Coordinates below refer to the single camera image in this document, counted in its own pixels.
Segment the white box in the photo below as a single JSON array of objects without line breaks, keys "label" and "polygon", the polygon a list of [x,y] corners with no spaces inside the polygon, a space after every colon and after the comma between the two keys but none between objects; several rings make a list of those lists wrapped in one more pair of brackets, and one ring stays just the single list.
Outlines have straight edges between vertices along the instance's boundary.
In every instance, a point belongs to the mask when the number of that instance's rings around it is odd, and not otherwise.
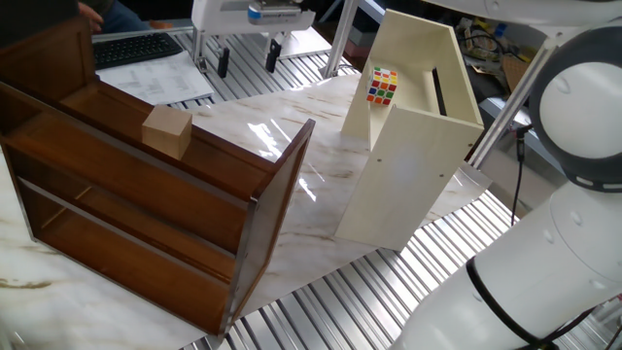
[{"label": "white box", "polygon": [[[365,100],[374,66],[397,71],[389,108]],[[403,249],[483,129],[453,28],[388,10],[341,129],[370,156],[335,236]]]}]

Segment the brown wooden cabinet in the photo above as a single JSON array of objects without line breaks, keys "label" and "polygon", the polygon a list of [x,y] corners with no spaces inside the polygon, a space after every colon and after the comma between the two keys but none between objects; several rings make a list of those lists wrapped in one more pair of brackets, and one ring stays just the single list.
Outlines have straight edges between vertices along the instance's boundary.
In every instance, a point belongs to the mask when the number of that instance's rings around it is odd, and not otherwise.
[{"label": "brown wooden cabinet", "polygon": [[275,163],[194,126],[176,160],[141,142],[152,109],[98,80],[83,18],[0,51],[0,141],[32,238],[223,335],[270,260],[314,122]]}]

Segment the table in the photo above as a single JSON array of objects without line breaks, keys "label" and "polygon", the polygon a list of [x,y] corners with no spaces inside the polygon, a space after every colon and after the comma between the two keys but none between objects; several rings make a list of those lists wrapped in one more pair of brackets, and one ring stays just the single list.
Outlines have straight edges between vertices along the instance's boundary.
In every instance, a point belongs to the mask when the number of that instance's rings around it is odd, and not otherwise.
[{"label": "table", "polygon": [[[204,106],[194,113],[196,125],[271,160],[303,121],[317,122],[272,261],[243,314],[375,250],[332,237],[367,157],[362,140],[339,133],[359,77]],[[459,170],[423,224],[470,203],[484,190]],[[31,349],[177,349],[203,336],[31,242],[4,163],[0,200],[0,323]]]}]

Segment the person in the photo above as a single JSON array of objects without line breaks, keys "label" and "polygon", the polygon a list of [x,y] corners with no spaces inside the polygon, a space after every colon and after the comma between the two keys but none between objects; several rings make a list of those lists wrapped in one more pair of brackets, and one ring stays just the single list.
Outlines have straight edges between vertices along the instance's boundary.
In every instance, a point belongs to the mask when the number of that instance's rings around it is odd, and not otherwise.
[{"label": "person", "polygon": [[119,0],[81,0],[80,15],[88,18],[93,33],[149,30],[150,26]]}]

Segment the paper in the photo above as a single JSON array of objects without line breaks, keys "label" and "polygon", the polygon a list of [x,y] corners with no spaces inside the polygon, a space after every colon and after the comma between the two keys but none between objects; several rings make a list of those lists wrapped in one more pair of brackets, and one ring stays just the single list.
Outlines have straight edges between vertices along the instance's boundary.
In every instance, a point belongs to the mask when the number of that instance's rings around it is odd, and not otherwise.
[{"label": "paper", "polygon": [[214,93],[187,51],[98,70],[102,82],[151,104],[205,98]]}]

